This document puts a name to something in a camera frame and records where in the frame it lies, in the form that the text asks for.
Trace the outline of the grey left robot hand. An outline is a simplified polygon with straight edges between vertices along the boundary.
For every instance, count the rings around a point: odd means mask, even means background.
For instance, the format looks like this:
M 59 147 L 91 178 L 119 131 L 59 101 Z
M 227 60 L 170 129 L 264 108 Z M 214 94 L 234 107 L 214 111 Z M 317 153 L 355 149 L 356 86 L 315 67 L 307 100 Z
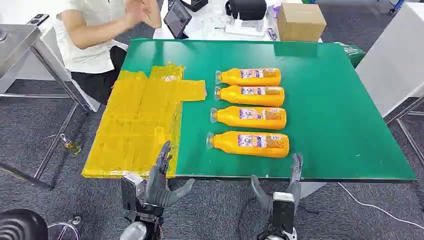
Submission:
M 144 193 L 144 202 L 147 204 L 168 208 L 189 194 L 192 190 L 195 183 L 193 178 L 187 180 L 182 187 L 176 190 L 167 189 L 166 173 L 169 161 L 173 157 L 170 151 L 171 142 L 168 140 L 162 146 L 157 155 L 155 165 L 149 171 Z

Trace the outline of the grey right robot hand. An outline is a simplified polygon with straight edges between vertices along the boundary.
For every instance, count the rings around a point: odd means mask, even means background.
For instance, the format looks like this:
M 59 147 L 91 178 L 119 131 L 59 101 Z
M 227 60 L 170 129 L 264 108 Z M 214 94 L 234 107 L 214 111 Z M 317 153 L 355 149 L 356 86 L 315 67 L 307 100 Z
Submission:
M 301 196 L 301 174 L 302 174 L 302 166 L 303 166 L 303 155 L 301 153 L 293 153 L 293 166 L 292 166 L 292 176 L 290 178 L 290 184 L 284 191 L 285 193 L 289 193 L 293 195 L 294 199 L 294 213 L 297 212 L 297 208 L 300 201 Z M 251 188 L 258 200 L 260 207 L 263 211 L 265 211 L 268 215 L 272 213 L 273 204 L 272 197 L 265 193 L 259 183 L 259 179 L 256 175 L 251 175 Z

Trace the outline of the person's right hand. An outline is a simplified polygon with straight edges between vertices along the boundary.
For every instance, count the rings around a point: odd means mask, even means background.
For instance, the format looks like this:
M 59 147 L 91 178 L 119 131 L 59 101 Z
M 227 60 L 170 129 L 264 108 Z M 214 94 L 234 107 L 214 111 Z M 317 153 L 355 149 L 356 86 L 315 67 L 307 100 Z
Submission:
M 162 19 L 156 0 L 125 0 L 125 20 L 130 28 L 145 23 L 153 29 L 162 26 Z

